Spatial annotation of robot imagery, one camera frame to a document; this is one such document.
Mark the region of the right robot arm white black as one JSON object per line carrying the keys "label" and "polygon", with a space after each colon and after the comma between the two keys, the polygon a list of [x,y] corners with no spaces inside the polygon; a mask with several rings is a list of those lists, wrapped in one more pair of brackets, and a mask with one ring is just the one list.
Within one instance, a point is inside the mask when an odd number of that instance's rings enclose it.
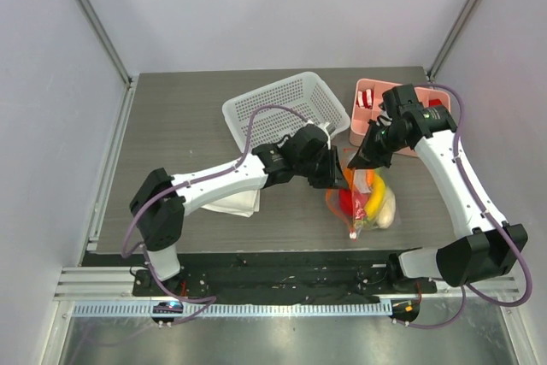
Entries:
{"label": "right robot arm white black", "polygon": [[509,223],[485,193],[449,110],[443,105],[424,106],[411,84],[384,91],[381,107],[389,122],[369,122],[350,168],[388,168],[396,152],[410,148],[431,174],[456,236],[438,249],[401,253],[385,272],[387,285],[404,292],[417,278],[441,279],[459,287],[508,274],[522,259],[526,229]]}

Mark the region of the white fake radish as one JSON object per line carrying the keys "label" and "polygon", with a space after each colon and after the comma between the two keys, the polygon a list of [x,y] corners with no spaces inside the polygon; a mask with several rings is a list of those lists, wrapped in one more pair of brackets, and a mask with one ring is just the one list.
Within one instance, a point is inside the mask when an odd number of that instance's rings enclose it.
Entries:
{"label": "white fake radish", "polygon": [[397,210],[396,198],[390,188],[386,189],[383,205],[378,213],[376,224],[379,229],[387,229],[395,219]]}

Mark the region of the pink compartment tray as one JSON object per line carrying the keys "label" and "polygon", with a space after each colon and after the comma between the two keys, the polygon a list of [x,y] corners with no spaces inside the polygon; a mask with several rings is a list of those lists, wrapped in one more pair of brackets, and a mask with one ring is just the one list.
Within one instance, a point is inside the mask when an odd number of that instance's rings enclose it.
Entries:
{"label": "pink compartment tray", "polygon": [[[350,143],[354,146],[359,146],[362,143],[365,134],[367,133],[369,122],[376,121],[379,115],[385,115],[385,112],[380,109],[380,104],[383,102],[382,95],[399,83],[381,81],[376,79],[359,79],[356,82],[356,91],[354,96],[354,104],[350,121]],[[373,107],[371,109],[359,108],[356,105],[356,93],[361,90],[373,89]],[[418,100],[425,106],[432,99],[440,99],[449,111],[451,111],[450,96],[446,91],[441,91],[426,87],[415,87],[415,92]]]}

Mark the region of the red fake apple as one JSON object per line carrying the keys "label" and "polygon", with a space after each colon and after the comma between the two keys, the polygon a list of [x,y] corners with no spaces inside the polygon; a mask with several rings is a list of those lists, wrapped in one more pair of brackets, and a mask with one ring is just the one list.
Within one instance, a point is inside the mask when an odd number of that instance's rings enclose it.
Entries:
{"label": "red fake apple", "polygon": [[352,192],[350,190],[338,190],[338,206],[347,216],[353,216]]}

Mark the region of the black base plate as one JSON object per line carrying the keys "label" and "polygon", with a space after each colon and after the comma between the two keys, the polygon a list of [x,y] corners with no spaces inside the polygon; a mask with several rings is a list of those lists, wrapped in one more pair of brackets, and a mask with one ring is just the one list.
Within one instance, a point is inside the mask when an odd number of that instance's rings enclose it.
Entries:
{"label": "black base plate", "polygon": [[164,282],[178,296],[218,304],[377,303],[384,295],[433,294],[426,278],[397,278],[393,251],[325,250],[179,255],[180,273]]}

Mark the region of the red white striped item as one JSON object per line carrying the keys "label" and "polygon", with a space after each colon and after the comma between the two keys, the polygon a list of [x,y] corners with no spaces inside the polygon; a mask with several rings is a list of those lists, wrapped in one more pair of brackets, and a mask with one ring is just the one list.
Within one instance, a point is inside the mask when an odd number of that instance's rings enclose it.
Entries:
{"label": "red white striped item", "polygon": [[373,89],[359,90],[356,93],[356,105],[359,108],[371,109],[373,107]]}

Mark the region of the clear zip bag orange seal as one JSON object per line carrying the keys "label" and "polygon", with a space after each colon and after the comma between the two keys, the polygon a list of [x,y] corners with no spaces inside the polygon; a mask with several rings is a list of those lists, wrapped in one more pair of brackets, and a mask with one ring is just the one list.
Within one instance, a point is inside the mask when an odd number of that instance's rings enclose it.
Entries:
{"label": "clear zip bag orange seal", "polygon": [[[356,153],[356,147],[344,148],[341,154],[341,165],[342,171],[347,168],[349,160]],[[352,192],[352,205],[353,205],[353,216],[349,217],[345,215],[338,206],[338,189],[328,189],[325,195],[326,206],[330,211],[339,218],[347,227],[349,238],[351,240],[357,240],[361,232],[363,231],[373,231],[373,230],[386,230],[379,229],[376,220],[377,216],[373,220],[369,220],[365,214],[364,206],[368,201],[370,195],[370,189],[368,188],[366,182],[366,172],[368,170],[376,171],[384,180],[382,172],[379,168],[377,169],[358,169],[355,170],[355,180]]]}

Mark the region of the yellow fake banana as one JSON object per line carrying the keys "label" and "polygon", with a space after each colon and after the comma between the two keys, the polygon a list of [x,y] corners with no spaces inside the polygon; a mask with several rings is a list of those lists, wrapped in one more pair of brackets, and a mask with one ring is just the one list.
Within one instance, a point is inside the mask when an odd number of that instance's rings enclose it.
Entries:
{"label": "yellow fake banana", "polygon": [[367,218],[373,220],[384,202],[386,185],[382,177],[374,170],[366,172],[366,182],[370,189],[370,195],[364,206],[364,211]]}

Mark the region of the white perforated plastic basket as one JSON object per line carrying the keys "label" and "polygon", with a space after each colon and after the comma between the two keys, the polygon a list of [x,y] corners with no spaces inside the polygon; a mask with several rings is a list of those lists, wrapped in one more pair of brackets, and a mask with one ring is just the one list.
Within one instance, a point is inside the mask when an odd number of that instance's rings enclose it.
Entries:
{"label": "white perforated plastic basket", "polygon": [[222,114],[242,153],[294,134],[305,123],[330,122],[340,134],[350,117],[327,83],[303,72],[248,91],[223,103]]}

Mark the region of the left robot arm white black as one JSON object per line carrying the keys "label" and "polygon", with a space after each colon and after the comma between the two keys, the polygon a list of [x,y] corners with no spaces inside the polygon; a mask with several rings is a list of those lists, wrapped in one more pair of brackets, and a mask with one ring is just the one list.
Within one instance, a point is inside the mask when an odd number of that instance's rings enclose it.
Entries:
{"label": "left robot arm white black", "polygon": [[132,228],[144,241],[152,285],[165,296],[181,287],[176,243],[184,219],[202,206],[245,191],[305,178],[315,189],[346,189],[338,149],[328,132],[307,124],[293,135],[260,144],[234,161],[191,174],[149,173],[129,204]]}

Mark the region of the folded white towel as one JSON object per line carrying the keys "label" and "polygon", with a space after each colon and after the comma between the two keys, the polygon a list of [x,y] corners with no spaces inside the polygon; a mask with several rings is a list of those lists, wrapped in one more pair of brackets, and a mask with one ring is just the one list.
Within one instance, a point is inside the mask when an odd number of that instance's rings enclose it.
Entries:
{"label": "folded white towel", "polygon": [[205,204],[202,209],[249,218],[260,210],[260,192],[243,191]]}

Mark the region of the red item right compartment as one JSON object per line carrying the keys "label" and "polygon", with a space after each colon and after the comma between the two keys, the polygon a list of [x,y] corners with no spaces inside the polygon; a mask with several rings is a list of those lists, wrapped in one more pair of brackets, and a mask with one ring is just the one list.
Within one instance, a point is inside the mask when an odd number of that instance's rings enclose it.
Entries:
{"label": "red item right compartment", "polygon": [[429,107],[442,106],[443,102],[440,99],[432,99],[428,102]]}

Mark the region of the orange fake fruit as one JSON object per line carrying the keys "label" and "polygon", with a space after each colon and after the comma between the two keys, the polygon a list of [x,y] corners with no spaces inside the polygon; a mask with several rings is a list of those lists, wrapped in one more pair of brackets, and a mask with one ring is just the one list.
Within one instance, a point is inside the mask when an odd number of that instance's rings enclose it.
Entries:
{"label": "orange fake fruit", "polygon": [[352,190],[354,186],[354,180],[355,180],[355,169],[345,168],[343,171],[343,174],[344,174],[344,178],[347,181],[349,189]]}

